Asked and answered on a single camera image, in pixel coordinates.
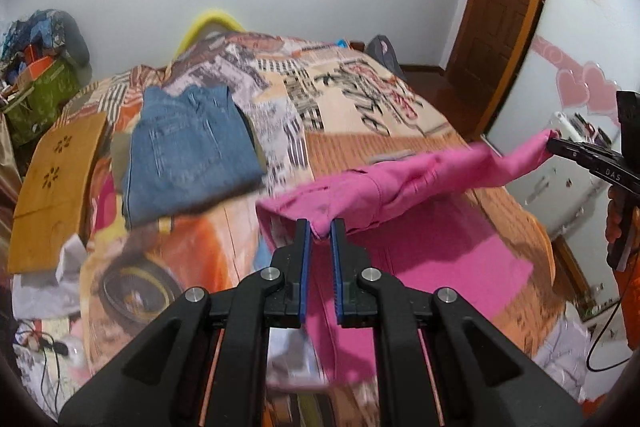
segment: wooden floor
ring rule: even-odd
[[[407,84],[440,111],[463,137],[473,133],[482,108],[463,100],[444,76],[432,71],[405,71]]]

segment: wooden door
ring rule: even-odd
[[[529,7],[530,0],[468,0],[446,77],[473,106],[476,120],[487,108]]]

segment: bed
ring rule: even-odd
[[[190,84],[230,87],[264,157],[263,187],[205,214],[162,218],[127,232],[113,175],[126,150],[114,145],[135,126],[147,87],[177,94]],[[357,167],[379,153],[465,143],[443,115],[372,58],[334,44],[252,33],[213,36],[167,68],[139,66],[91,84],[67,104],[56,126],[97,112],[107,114],[108,125],[90,185],[90,256],[80,279],[82,336],[92,373],[184,289],[227,289],[264,265],[270,253],[258,229],[258,198]],[[552,291],[548,237],[504,188],[477,189],[466,197],[514,256],[533,264],[527,284],[492,318],[533,356],[564,309]],[[301,369],[270,361],[265,425],[300,425],[302,419],[305,425],[376,425],[374,380],[327,385],[312,347],[305,360]]]

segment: metal screw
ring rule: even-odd
[[[263,268],[261,270],[260,277],[262,277],[266,281],[274,281],[278,277],[280,277],[280,270],[278,270],[274,266],[268,266],[267,268]]]
[[[202,301],[202,299],[204,299],[204,290],[202,288],[199,288],[198,286],[194,286],[193,288],[189,288],[184,293],[184,298],[189,302]]]
[[[440,288],[438,290],[438,299],[447,304],[452,303],[458,298],[458,294],[453,288]]]
[[[365,268],[362,270],[362,278],[369,282],[377,281],[382,277],[382,273],[378,268]]]

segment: pink heart sticker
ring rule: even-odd
[[[620,88],[618,84],[605,78],[604,73],[597,64],[587,62],[584,65],[582,68],[582,80],[589,87],[590,97],[587,102],[587,108],[590,113],[617,113],[616,91]]]
[[[589,87],[580,80],[576,80],[569,70],[559,70],[556,74],[556,86],[562,108],[580,107],[589,100]]]

